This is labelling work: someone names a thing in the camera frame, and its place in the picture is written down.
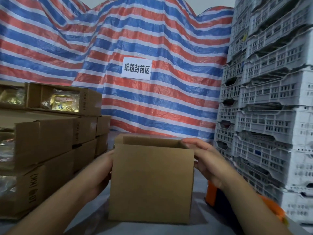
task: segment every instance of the stacked crates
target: stacked crates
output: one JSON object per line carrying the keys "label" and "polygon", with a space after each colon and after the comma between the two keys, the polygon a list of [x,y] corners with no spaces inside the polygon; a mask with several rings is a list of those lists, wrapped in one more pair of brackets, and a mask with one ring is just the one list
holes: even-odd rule
{"label": "stacked crates", "polygon": [[215,147],[313,225],[313,0],[236,0]]}

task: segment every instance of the hand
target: hand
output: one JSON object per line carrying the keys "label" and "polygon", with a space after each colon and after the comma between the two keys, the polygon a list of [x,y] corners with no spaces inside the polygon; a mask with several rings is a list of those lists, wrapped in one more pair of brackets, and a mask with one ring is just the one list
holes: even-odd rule
{"label": "hand", "polygon": [[210,144],[198,138],[184,138],[182,142],[194,150],[194,167],[217,188],[222,189],[226,182],[237,172],[228,164],[223,156]]}
{"label": "hand", "polygon": [[73,179],[75,185],[81,188],[83,204],[94,200],[108,185],[111,179],[113,154],[114,150],[102,154]]}

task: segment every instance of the white wall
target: white wall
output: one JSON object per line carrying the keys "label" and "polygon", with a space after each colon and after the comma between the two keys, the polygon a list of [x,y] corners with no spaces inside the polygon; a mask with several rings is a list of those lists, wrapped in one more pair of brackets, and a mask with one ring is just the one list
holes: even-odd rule
{"label": "white wall", "polygon": [[[88,7],[94,8],[100,3],[106,0],[80,0],[85,3]],[[227,6],[234,7],[235,0],[186,0],[186,2],[191,6],[194,12],[199,15],[209,7],[215,6]]]}

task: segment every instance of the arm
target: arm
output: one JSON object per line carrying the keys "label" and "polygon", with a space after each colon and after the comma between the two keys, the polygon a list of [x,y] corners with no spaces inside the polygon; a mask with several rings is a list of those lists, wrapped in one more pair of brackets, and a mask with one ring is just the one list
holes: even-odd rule
{"label": "arm", "polygon": [[292,235],[212,145],[196,138],[182,141],[194,150],[195,167],[224,192],[246,235]]}
{"label": "arm", "polygon": [[75,215],[108,185],[113,161],[109,152],[98,157],[32,211],[6,235],[63,234]]}

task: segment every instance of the red white and blue striped tarp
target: red white and blue striped tarp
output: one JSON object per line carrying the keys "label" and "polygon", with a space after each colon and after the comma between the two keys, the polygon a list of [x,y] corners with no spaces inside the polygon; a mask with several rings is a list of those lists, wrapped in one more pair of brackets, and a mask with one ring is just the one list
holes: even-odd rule
{"label": "red white and blue striped tarp", "polygon": [[[0,0],[0,79],[89,87],[111,129],[212,140],[232,8],[183,0]],[[151,80],[121,77],[124,57]]]}

